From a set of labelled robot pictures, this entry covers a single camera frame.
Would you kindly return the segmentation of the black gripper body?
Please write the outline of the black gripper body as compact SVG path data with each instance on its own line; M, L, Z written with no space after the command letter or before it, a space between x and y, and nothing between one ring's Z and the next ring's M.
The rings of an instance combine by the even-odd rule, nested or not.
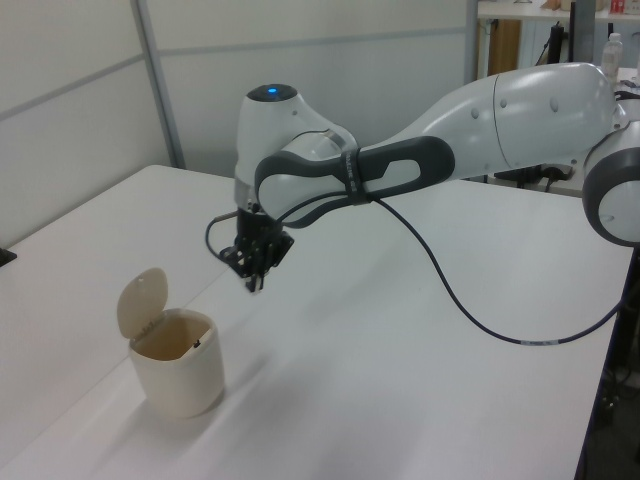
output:
M263 211L252 212L239 209L237 213L236 244L238 246L275 241L283 233L282 225Z

